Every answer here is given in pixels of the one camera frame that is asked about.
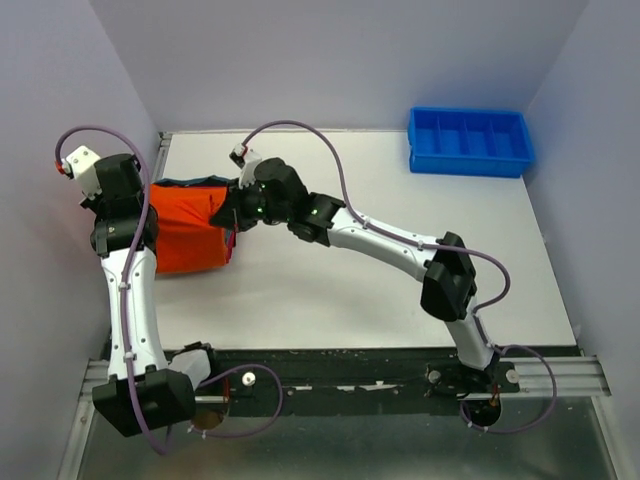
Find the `orange t shirt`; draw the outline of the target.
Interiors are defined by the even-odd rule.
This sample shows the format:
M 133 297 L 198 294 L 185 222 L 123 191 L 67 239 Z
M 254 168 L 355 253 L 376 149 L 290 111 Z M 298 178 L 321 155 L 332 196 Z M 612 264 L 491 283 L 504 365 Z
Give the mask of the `orange t shirt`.
M 225 231 L 209 224 L 221 206 L 226 189 L 155 188 L 151 206 L 158 216 L 156 240 L 159 274 L 190 274 L 222 268 Z

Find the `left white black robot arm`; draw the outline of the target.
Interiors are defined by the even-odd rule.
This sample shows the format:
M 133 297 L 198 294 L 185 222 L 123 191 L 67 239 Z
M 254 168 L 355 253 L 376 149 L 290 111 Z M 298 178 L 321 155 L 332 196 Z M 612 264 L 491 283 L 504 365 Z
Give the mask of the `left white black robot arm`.
M 83 207 L 95 214 L 91 246 L 100 259 L 110 302 L 107 381 L 92 390 L 95 409 L 123 436 L 186 421 L 195 392 L 214 393 L 222 380 L 211 347 L 191 344 L 172 356 L 161 345 L 154 300 L 156 211 L 137 158 L 83 151 Z

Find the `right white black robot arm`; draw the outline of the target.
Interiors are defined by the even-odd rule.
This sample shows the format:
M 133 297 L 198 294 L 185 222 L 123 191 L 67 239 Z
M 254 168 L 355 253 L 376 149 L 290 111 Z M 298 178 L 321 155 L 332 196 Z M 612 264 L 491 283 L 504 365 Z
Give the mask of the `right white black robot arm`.
M 496 380 L 495 351 L 474 312 L 475 267 L 459 236 L 448 232 L 437 239 L 376 226 L 344 201 L 308 191 L 280 158 L 246 164 L 227 182 L 210 223 L 238 232 L 258 223 L 284 224 L 302 241 L 355 251 L 407 273 L 422 285 L 421 308 L 444 322 L 454 340 L 462 384 L 480 392 Z

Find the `folded magenta shirt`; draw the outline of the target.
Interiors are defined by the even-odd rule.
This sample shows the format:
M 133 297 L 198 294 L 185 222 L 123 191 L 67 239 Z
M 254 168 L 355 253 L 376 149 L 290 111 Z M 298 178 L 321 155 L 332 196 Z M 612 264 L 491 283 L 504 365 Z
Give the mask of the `folded magenta shirt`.
M 225 262 L 231 261 L 234 248 L 236 247 L 236 232 L 234 230 L 225 231 Z

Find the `folded dark teal shirt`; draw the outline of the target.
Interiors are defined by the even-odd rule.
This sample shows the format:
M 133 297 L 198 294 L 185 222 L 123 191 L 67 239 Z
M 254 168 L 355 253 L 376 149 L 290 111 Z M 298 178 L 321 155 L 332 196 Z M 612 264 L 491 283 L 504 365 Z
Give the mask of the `folded dark teal shirt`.
M 211 175 L 207 177 L 192 178 L 186 180 L 163 178 L 155 181 L 152 186 L 155 188 L 206 188 L 206 189 L 227 189 L 233 181 L 231 179 Z

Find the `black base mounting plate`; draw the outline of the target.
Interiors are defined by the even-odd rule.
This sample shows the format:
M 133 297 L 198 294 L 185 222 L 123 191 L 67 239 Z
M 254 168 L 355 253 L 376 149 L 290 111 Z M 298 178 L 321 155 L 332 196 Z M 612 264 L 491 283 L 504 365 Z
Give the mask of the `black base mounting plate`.
M 219 350 L 214 371 L 229 375 L 196 402 L 235 417 L 449 416 L 461 400 L 483 409 L 519 392 L 514 370 L 498 360 L 472 370 L 452 348 Z

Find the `blue plastic bin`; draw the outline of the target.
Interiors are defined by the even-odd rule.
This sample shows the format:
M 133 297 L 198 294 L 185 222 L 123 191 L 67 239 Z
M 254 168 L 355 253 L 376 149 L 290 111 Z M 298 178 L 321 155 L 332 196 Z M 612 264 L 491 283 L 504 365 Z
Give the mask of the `blue plastic bin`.
M 413 107 L 407 136 L 413 173 L 519 178 L 535 162 L 515 111 Z

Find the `aluminium frame rail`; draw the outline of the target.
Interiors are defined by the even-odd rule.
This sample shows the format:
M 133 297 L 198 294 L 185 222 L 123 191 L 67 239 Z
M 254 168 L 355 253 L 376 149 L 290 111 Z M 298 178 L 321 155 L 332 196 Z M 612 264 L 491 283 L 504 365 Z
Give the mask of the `aluminium frame rail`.
M 595 357 L 546 357 L 512 360 L 522 395 L 551 397 L 608 397 L 611 390 L 604 370 Z

